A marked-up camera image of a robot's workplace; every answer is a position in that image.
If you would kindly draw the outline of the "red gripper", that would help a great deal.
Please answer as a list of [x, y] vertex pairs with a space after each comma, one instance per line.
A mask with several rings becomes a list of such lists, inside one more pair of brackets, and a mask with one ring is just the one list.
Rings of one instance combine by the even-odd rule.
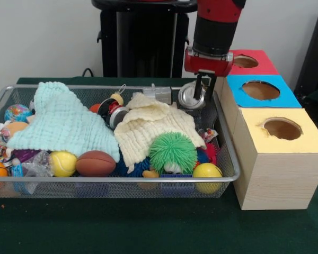
[[234, 54], [230, 51], [225, 55], [212, 57], [202, 55], [193, 50], [192, 47], [187, 47], [184, 52], [184, 69], [187, 72], [197, 74], [194, 98], [200, 98], [202, 92], [201, 78], [202, 73], [214, 74], [209, 77], [209, 83], [206, 88], [205, 100], [210, 101], [216, 83], [216, 77], [226, 77], [231, 71], [234, 61]]

